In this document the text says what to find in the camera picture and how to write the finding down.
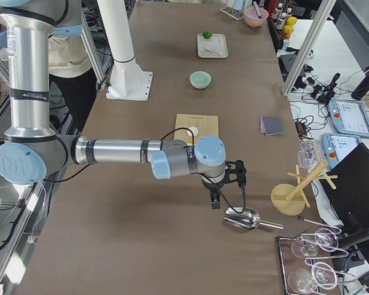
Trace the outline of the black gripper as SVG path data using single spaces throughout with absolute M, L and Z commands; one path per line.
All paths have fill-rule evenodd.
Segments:
M 237 183 L 242 192 L 245 192 L 247 184 L 246 168 L 242 160 L 225 161 L 224 173 L 221 180 L 211 178 L 201 173 L 204 186 L 208 189 L 221 189 L 225 184 Z M 210 201 L 213 210 L 220 209 L 219 190 L 210 190 Z

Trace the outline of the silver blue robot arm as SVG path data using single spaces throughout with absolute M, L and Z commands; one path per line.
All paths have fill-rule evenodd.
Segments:
M 200 175 L 218 209 L 221 188 L 246 186 L 241 160 L 226 160 L 215 136 L 195 144 L 183 140 L 98 140 L 59 135 L 49 122 L 48 40 L 51 35 L 82 33 L 80 1 L 0 1 L 0 20 L 7 28 L 11 126 L 0 146 L 0 175 L 29 185 L 68 165 L 103 162 L 150 164 L 157 179 Z

